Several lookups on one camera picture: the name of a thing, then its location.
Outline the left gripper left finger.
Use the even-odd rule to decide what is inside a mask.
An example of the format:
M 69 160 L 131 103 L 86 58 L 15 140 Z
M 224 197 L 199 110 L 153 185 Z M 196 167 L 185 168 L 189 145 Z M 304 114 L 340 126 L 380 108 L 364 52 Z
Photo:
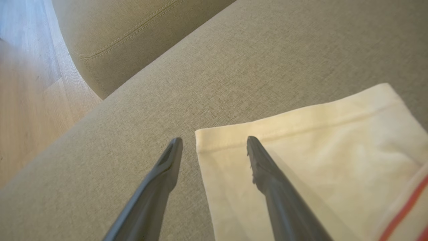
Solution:
M 172 139 L 106 233 L 105 241 L 159 240 L 167 201 L 177 184 L 182 151 L 182 139 Z

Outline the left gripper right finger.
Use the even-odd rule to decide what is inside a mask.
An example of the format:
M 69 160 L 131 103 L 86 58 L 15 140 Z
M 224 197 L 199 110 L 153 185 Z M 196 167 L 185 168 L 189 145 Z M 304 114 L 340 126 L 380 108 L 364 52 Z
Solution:
M 252 181 L 265 196 L 276 241 L 330 241 L 331 236 L 255 136 L 247 138 Z

